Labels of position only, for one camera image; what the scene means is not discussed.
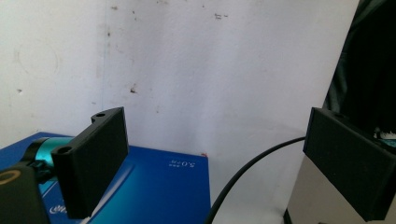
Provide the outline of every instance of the black cable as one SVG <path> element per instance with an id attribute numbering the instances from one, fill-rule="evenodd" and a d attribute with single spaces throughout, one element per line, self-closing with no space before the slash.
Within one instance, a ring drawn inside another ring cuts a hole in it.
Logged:
<path id="1" fill-rule="evenodd" d="M 221 191 L 219 194 L 219 197 L 216 199 L 216 201 L 213 203 L 212 208 L 209 211 L 209 214 L 206 217 L 205 224 L 211 224 L 213 222 L 213 219 L 215 219 L 216 213 L 219 211 L 221 204 L 223 203 L 225 197 L 227 196 L 228 192 L 230 192 L 231 188 L 233 185 L 238 181 L 239 177 L 241 177 L 250 167 L 252 167 L 256 162 L 261 160 L 262 158 L 266 157 L 267 155 L 277 151 L 278 149 L 282 147 L 286 147 L 288 145 L 291 145 L 296 142 L 300 142 L 305 140 L 305 137 L 300 137 L 300 138 L 295 138 L 293 140 L 290 140 L 288 142 L 284 142 L 282 144 L 279 144 L 275 147 L 271 147 L 268 150 L 264 151 L 262 154 L 258 155 L 257 157 L 253 158 L 253 160 L 249 161 L 246 165 L 244 165 L 234 176 L 231 178 L 231 180 L 227 183 L 227 185 L 224 187 L 224 189 Z"/>

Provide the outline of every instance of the white wall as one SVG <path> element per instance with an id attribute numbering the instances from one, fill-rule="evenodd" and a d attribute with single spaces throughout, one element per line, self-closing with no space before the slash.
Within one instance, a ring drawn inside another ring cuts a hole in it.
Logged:
<path id="1" fill-rule="evenodd" d="M 305 133 L 358 0 L 0 2 L 0 147 L 125 106 L 130 143 L 207 153 L 211 195 Z M 243 176 L 216 223 L 280 223 L 302 144 Z"/>

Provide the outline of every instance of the mounting hole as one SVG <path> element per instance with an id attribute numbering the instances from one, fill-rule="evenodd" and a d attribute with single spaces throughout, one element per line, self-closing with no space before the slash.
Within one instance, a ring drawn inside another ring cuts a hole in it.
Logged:
<path id="1" fill-rule="evenodd" d="M 10 170 L 5 171 L 0 174 L 0 185 L 5 185 L 14 179 L 17 179 L 21 175 L 21 171 L 19 170 Z"/>
<path id="2" fill-rule="evenodd" d="M 69 152 L 71 149 L 72 149 L 71 147 L 61 147 L 61 148 L 58 149 L 58 154 L 67 153 L 67 152 Z"/>

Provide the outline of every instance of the white surface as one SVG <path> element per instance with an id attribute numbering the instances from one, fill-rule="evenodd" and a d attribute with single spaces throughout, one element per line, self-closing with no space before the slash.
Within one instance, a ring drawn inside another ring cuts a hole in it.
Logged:
<path id="1" fill-rule="evenodd" d="M 125 106 L 130 143 L 207 153 L 214 201 L 321 106 L 358 0 L 0 2 L 0 147 Z M 257 164 L 216 223 L 280 223 L 302 144 Z"/>

